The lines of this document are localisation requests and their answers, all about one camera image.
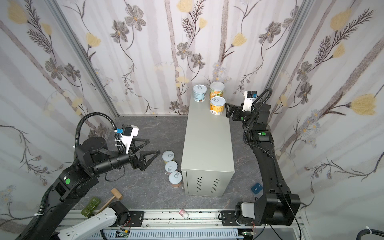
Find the green orange peach can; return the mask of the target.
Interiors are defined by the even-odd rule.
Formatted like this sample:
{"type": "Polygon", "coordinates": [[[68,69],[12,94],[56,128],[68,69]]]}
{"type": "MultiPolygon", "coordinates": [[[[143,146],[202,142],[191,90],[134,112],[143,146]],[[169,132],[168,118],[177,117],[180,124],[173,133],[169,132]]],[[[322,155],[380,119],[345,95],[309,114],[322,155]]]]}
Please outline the green orange peach can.
{"type": "Polygon", "coordinates": [[[224,94],[225,85],[221,82],[213,82],[210,85],[210,100],[213,97],[222,97],[224,94]]]}

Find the white blue label can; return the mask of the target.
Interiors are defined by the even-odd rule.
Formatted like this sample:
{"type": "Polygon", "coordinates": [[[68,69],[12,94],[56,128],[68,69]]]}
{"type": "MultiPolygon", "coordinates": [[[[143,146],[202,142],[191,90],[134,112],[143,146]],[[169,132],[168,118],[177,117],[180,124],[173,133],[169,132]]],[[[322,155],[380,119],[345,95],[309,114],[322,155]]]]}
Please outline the white blue label can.
{"type": "Polygon", "coordinates": [[[204,85],[195,85],[193,87],[193,100],[195,102],[204,102],[206,100],[207,87],[204,85]]]}

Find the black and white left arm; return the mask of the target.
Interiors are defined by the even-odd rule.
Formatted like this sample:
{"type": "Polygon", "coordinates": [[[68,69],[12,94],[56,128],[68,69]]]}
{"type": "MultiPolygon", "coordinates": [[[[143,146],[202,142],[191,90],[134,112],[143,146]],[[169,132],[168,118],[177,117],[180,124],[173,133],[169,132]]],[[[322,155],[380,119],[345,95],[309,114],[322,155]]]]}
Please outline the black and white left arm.
{"type": "Polygon", "coordinates": [[[139,139],[136,126],[117,128],[106,114],[93,112],[85,115],[78,123],[75,132],[74,161],[64,169],[55,182],[44,193],[38,212],[27,227],[17,237],[19,240],[48,240],[51,238],[67,213],[89,190],[98,184],[98,178],[114,169],[131,165],[133,169],[144,171],[161,152],[141,149],[150,140],[139,139]],[[90,117],[106,118],[114,129],[116,151],[110,151],[102,137],[92,137],[80,143],[83,124],[90,117]]]}

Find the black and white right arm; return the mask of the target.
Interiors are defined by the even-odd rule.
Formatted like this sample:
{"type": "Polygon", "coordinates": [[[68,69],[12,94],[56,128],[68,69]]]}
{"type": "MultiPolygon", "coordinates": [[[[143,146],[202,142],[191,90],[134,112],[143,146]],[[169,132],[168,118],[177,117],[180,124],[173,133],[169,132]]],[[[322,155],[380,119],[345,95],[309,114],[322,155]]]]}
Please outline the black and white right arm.
{"type": "Polygon", "coordinates": [[[226,104],[226,117],[243,125],[243,141],[251,148],[259,165],[263,195],[254,202],[238,202],[235,219],[240,224],[253,221],[256,226],[290,226],[301,205],[298,195],[292,194],[279,168],[274,139],[268,129],[270,105],[266,102],[273,90],[266,89],[251,103],[249,110],[226,104]]]}

